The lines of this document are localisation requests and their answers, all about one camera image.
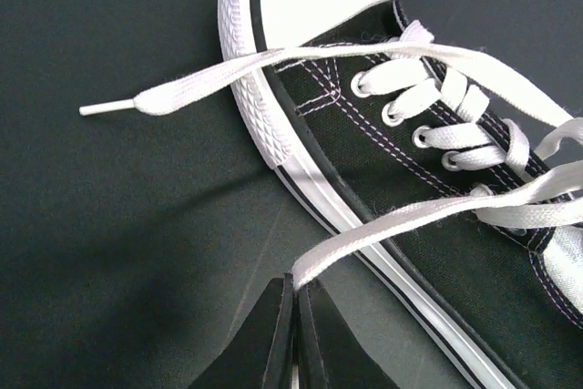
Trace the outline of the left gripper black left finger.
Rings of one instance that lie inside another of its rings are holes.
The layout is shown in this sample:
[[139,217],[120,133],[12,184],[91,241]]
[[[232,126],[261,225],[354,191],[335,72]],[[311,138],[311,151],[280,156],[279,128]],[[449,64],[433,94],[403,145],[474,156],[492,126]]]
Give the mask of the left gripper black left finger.
[[272,279],[227,347],[190,386],[290,388],[293,305],[292,277]]

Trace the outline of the black white sneaker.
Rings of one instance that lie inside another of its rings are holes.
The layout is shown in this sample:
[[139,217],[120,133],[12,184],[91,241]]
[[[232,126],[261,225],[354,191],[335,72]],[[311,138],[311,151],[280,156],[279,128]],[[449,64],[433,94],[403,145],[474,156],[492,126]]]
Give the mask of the black white sneaker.
[[[228,60],[273,48],[383,43],[413,22],[398,0],[218,0]],[[422,139],[429,128],[461,122],[452,105],[436,102],[390,126],[382,112],[396,94],[357,91],[356,77],[387,60],[372,54],[277,64],[232,84],[263,159],[333,238],[417,202],[480,186],[500,195],[552,170],[536,153],[551,127],[492,91],[477,124],[502,150],[515,124],[529,143],[525,171],[452,168],[444,149]],[[474,387],[582,385],[582,220],[504,228],[469,210],[354,253]]]

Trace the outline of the white shoelace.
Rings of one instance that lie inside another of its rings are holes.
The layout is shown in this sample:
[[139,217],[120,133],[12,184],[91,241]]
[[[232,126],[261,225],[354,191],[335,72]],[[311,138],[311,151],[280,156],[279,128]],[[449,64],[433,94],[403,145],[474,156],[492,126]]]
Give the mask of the white shoelace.
[[[482,52],[438,45],[418,22],[410,24],[402,37],[383,43],[273,48],[239,56],[150,88],[131,99],[84,106],[79,112],[90,116],[135,109],[151,116],[163,116],[202,100],[262,67],[277,64],[291,67],[313,59],[372,54],[386,54],[388,60],[359,74],[354,84],[365,96],[396,94],[396,99],[382,112],[388,125],[417,116],[440,101],[452,105],[461,116],[461,122],[450,128],[429,128],[422,133],[427,146],[446,151],[446,159],[454,169],[486,169],[498,164],[508,164],[519,172],[526,169],[529,143],[515,124],[509,125],[507,150],[497,147],[478,126],[477,120],[487,108],[487,91],[551,127],[537,146],[536,153],[542,159],[554,155],[564,138],[582,138],[581,119],[571,117],[514,69]],[[500,195],[480,186],[466,196],[408,205],[306,252],[293,265],[294,285],[301,288],[339,259],[377,241],[469,210],[482,222],[504,228],[534,229],[579,223],[581,200],[555,203],[554,198],[581,186],[582,165],[575,161]]]

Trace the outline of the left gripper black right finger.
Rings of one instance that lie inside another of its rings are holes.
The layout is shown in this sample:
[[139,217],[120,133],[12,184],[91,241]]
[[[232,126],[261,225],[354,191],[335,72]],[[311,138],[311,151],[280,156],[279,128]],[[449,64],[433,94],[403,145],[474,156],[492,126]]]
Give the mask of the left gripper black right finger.
[[297,292],[297,309],[301,388],[397,386],[358,342],[320,282],[310,282]]

